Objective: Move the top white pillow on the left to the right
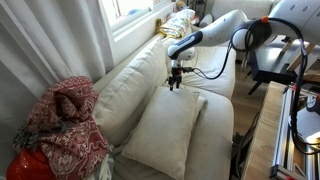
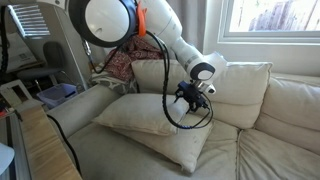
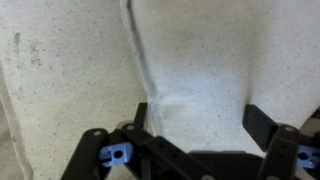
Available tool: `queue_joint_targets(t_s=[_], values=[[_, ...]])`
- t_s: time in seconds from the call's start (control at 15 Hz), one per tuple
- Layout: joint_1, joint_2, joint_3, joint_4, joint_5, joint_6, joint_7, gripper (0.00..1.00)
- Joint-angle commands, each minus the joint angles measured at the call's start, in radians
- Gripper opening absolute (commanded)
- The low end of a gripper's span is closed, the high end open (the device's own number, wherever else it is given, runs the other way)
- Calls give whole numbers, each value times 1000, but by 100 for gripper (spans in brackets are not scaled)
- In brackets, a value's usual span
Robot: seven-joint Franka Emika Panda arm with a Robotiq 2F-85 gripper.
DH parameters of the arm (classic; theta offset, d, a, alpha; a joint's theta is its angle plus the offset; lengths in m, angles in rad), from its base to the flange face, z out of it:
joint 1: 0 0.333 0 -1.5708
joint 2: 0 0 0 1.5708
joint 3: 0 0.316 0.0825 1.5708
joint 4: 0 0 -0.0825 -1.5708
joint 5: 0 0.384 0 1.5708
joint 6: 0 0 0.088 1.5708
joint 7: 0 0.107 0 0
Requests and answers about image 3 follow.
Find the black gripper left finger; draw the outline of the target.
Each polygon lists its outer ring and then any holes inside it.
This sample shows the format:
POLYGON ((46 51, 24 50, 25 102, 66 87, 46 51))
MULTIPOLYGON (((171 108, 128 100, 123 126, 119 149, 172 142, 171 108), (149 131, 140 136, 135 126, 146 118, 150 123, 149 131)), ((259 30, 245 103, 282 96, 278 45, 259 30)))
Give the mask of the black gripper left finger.
POLYGON ((137 180, 214 180, 214 173, 198 160, 146 131, 147 107, 139 104, 134 120, 111 133, 85 131, 61 180, 107 180, 119 165, 137 180))

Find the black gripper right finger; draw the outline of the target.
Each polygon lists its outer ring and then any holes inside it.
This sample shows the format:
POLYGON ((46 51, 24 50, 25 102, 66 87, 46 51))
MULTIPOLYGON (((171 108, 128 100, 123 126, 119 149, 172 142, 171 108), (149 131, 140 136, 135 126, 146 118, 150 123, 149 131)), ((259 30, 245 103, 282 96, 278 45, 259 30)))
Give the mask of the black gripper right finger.
POLYGON ((265 153, 258 180, 301 180, 295 173, 301 167, 320 180, 320 135, 302 134, 297 128, 276 123, 256 105, 248 104, 243 128, 265 153))

